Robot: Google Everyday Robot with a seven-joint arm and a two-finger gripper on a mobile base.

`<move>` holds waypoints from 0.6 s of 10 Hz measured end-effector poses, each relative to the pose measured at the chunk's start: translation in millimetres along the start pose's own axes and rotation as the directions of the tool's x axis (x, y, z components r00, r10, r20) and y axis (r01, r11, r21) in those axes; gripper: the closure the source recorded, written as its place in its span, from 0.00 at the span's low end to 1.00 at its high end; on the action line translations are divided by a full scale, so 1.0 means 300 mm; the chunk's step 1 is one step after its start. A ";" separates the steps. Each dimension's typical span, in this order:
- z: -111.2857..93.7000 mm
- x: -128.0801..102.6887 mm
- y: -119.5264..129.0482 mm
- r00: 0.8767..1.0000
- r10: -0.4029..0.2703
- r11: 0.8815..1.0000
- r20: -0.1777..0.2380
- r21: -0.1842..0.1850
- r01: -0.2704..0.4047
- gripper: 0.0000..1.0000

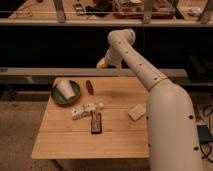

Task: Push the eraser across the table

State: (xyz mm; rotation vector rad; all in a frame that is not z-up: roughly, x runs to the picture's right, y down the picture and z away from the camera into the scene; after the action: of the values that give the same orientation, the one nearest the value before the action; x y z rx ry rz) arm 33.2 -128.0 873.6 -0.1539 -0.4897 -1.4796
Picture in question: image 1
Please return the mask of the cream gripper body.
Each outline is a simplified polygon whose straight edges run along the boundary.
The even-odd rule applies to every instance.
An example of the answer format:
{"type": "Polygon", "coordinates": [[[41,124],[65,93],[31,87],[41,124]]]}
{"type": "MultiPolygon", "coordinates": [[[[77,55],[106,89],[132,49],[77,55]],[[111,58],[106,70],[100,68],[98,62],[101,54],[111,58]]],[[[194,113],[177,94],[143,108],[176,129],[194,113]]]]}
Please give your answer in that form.
{"type": "MultiPolygon", "coordinates": [[[[103,57],[96,65],[97,69],[105,69],[108,67],[108,63],[105,57],[103,57]]],[[[115,66],[116,69],[121,70],[122,66],[120,64],[115,66]]]]}

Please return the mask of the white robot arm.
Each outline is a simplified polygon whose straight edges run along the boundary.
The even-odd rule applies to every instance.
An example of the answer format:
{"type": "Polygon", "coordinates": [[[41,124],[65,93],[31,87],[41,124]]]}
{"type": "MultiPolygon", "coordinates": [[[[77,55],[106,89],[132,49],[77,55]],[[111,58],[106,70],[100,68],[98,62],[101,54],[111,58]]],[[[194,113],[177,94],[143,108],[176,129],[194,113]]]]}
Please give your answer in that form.
{"type": "Polygon", "coordinates": [[[149,92],[146,103],[151,171],[203,171],[196,118],[189,94],[134,48],[132,29],[108,34],[97,68],[126,63],[149,92]]]}

